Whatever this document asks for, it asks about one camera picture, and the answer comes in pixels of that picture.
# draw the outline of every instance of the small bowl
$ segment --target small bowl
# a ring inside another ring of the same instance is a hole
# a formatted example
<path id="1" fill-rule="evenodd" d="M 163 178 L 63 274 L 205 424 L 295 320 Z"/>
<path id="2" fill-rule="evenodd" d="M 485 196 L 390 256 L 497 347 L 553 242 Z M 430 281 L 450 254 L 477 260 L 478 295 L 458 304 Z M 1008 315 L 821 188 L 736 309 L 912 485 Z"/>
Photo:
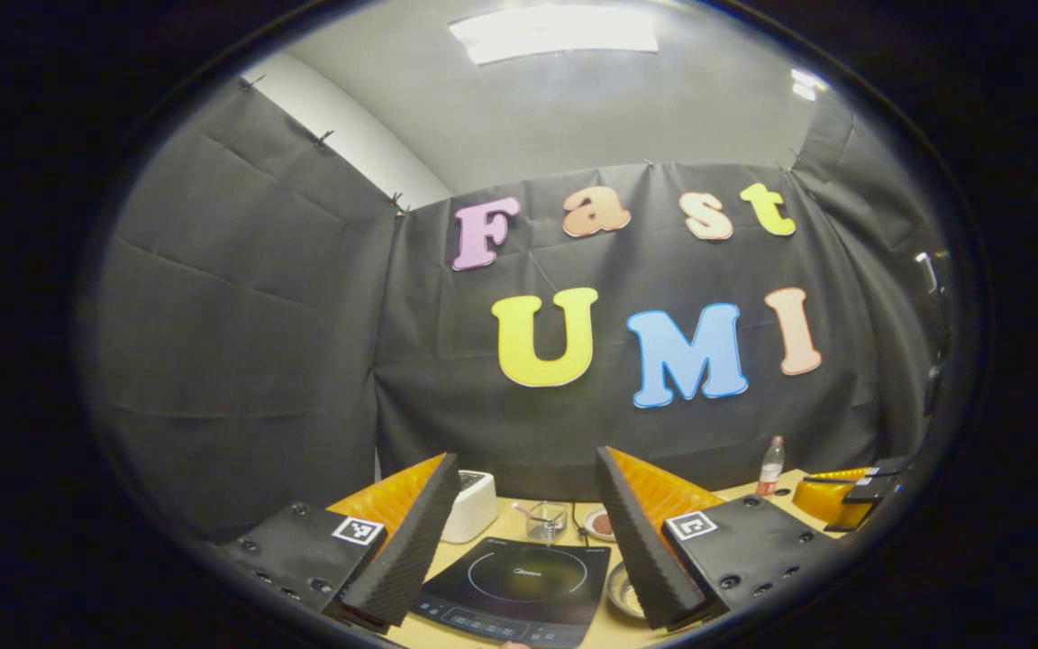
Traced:
<path id="1" fill-rule="evenodd" d="M 638 604 L 635 589 L 631 588 L 631 579 L 627 578 L 627 568 L 623 562 L 619 562 L 614 570 L 611 570 L 611 575 L 606 578 L 606 598 L 626 615 L 639 620 L 647 619 L 643 606 Z"/>
<path id="2" fill-rule="evenodd" d="M 591 510 L 591 512 L 583 517 L 583 526 L 588 530 L 588 534 L 595 538 L 603 539 L 603 541 L 614 541 L 614 534 L 603 534 L 600 533 L 600 531 L 595 530 L 595 518 L 605 515 L 606 509 L 603 509 L 603 507 Z"/>

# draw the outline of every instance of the yellow letter u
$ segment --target yellow letter u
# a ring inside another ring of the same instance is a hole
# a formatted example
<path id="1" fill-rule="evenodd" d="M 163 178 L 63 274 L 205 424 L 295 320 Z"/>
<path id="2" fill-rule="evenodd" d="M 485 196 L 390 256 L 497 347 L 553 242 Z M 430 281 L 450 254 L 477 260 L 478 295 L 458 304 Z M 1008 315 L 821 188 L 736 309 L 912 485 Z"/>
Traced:
<path id="1" fill-rule="evenodd" d="M 543 300 L 516 296 L 497 301 L 491 313 L 499 319 L 499 367 L 520 386 L 563 386 L 588 371 L 592 358 L 591 304 L 595 289 L 568 289 L 555 293 L 553 303 L 564 307 L 568 349 L 555 360 L 536 356 L 536 312 Z"/>

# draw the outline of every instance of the spoon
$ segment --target spoon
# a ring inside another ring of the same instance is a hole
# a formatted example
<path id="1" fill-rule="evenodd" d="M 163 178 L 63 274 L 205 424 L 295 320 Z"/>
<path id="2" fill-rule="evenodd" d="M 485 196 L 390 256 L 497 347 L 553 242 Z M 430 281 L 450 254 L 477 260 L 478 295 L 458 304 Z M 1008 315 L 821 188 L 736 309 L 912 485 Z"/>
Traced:
<path id="1" fill-rule="evenodd" d="M 531 521 L 551 522 L 550 518 L 541 518 L 539 516 L 536 516 L 535 513 L 531 513 L 530 509 L 526 509 L 526 507 L 523 507 L 522 505 L 519 505 L 518 503 L 512 503 L 511 506 L 515 507 L 515 509 L 520 510 L 520 512 L 522 512 L 523 514 L 526 514 L 527 517 L 530 518 Z"/>

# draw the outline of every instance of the fisheye lens view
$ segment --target fisheye lens view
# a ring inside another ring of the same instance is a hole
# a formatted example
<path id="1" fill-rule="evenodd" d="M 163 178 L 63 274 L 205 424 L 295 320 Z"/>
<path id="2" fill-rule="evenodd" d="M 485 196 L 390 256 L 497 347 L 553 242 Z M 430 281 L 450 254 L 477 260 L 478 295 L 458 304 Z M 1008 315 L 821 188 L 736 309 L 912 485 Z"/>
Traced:
<path id="1" fill-rule="evenodd" d="M 325 639 L 706 644 L 818 589 L 923 488 L 976 335 L 959 202 L 819 64 L 680 0 L 300 25 L 105 215 L 99 443 Z"/>

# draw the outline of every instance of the black curtain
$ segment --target black curtain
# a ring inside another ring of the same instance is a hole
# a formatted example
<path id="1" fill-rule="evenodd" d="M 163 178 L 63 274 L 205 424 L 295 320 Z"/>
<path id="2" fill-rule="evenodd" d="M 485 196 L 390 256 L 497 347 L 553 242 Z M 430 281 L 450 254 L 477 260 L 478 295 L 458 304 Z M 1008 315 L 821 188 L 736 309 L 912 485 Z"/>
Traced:
<path id="1" fill-rule="evenodd" d="M 916 263 L 939 249 L 934 210 L 891 144 L 824 100 L 800 160 L 784 171 L 741 165 L 637 164 L 585 169 L 483 189 L 414 211 L 395 233 L 375 354 L 379 457 L 384 472 L 440 451 L 494 474 L 518 497 L 597 501 L 594 449 L 611 444 L 706 486 L 754 481 L 771 436 L 788 468 L 852 468 L 913 452 L 922 440 L 928 369 L 943 331 Z M 754 182 L 782 194 L 795 234 L 763 229 L 739 192 Z M 629 225 L 574 239 L 564 198 L 617 189 Z M 684 223 L 679 197 L 723 201 L 733 237 L 710 243 Z M 458 209 L 515 196 L 493 264 L 454 271 Z M 566 386 L 519 386 L 497 356 L 495 300 L 532 295 L 536 352 L 564 353 L 564 313 L 551 298 L 591 287 L 594 357 Z M 823 364 L 788 377 L 775 314 L 763 297 L 798 287 Z M 708 304 L 737 304 L 745 393 L 638 409 L 634 313 L 666 312 L 691 340 Z"/>
<path id="2" fill-rule="evenodd" d="M 251 524 L 293 501 L 329 504 L 441 452 L 499 492 L 597 501 L 611 444 L 706 488 L 755 480 L 773 435 L 788 467 L 865 465 L 922 440 L 928 367 L 946 327 L 919 251 L 939 206 L 899 142 L 825 99 L 791 169 L 656 163 L 584 169 L 435 202 L 399 218 L 386 197 L 263 94 L 227 85 L 170 137 L 133 188 L 99 288 L 106 432 L 133 477 L 200 531 Z M 763 229 L 739 192 L 778 192 L 795 234 Z M 617 189 L 629 225 L 571 238 L 564 198 Z M 679 197 L 723 201 L 734 235 L 688 233 Z M 454 271 L 462 207 L 515 196 L 489 267 Z M 591 287 L 594 357 L 577 381 L 502 374 L 491 304 L 543 300 L 536 352 L 564 352 L 551 299 Z M 798 287 L 823 364 L 787 377 L 763 297 Z M 634 313 L 688 340 L 737 304 L 747 390 L 638 409 Z"/>
<path id="3" fill-rule="evenodd" d="M 95 296 L 106 434 L 211 533 L 371 484 L 394 210 L 270 99 L 219 89 L 146 164 Z"/>

